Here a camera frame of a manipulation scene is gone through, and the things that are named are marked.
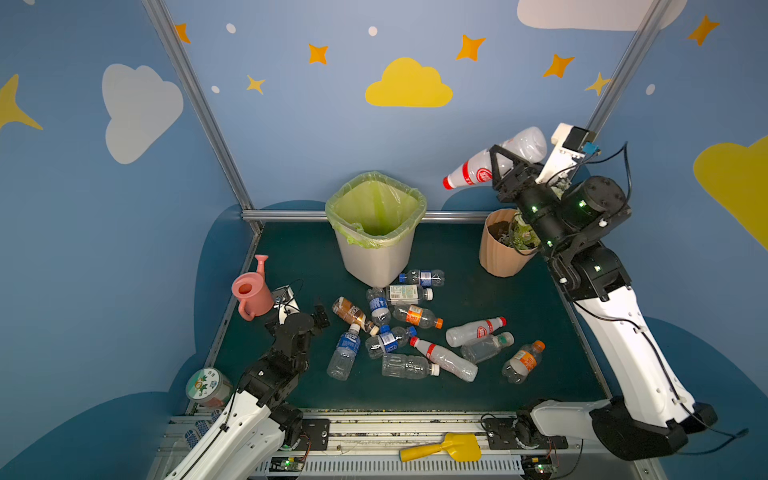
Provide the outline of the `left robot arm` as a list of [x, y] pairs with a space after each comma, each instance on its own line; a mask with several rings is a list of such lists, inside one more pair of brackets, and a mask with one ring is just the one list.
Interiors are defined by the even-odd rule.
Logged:
[[324, 306], [266, 323], [271, 347], [241, 375], [213, 426], [168, 479], [247, 479], [284, 447], [297, 445], [303, 412], [286, 399], [309, 368], [314, 337], [330, 325]]

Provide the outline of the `clear bottle green cap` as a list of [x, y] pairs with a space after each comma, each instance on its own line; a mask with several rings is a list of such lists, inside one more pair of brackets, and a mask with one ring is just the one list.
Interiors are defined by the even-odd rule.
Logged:
[[505, 348], [512, 346], [514, 340], [514, 336], [509, 332], [503, 332], [498, 335], [489, 334], [472, 343], [463, 345], [460, 353], [464, 359], [477, 365], [495, 357]]

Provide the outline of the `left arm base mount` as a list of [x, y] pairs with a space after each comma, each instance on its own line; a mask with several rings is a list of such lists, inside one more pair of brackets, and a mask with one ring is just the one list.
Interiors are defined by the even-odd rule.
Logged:
[[330, 439], [330, 420], [327, 418], [309, 418], [302, 421], [298, 436], [286, 443], [283, 451], [326, 451]]

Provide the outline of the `brown coffee bottle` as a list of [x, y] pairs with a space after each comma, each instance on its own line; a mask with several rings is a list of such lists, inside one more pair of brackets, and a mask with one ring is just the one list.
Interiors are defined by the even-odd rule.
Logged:
[[362, 309], [354, 305], [350, 300], [340, 296], [332, 305], [332, 311], [350, 325], [358, 325], [361, 331], [375, 336], [380, 329], [369, 320]]

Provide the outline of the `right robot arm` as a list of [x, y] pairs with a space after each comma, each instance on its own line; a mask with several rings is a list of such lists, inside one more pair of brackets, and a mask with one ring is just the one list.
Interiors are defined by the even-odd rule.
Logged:
[[498, 199], [515, 204], [533, 228], [553, 280], [592, 330], [620, 386], [609, 400], [532, 406], [525, 414], [528, 437], [598, 441], [627, 461], [680, 452], [718, 417], [674, 375], [621, 260], [601, 241], [629, 218], [627, 194], [614, 180], [592, 176], [557, 195], [537, 182], [540, 166], [499, 145], [490, 156]]

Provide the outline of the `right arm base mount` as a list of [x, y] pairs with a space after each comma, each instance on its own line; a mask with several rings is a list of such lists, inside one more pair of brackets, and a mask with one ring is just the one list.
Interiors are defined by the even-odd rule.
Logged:
[[563, 436], [544, 436], [531, 421], [517, 417], [483, 415], [481, 428], [485, 431], [491, 450], [560, 450], [569, 447]]

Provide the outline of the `white bottle red cap diagonal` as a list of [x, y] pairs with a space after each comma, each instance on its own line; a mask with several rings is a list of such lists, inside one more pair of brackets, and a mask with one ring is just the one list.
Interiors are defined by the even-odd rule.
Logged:
[[414, 337], [410, 339], [412, 347], [423, 354], [430, 362], [438, 365], [457, 378], [471, 383], [478, 374], [478, 367], [455, 352], [438, 344]]

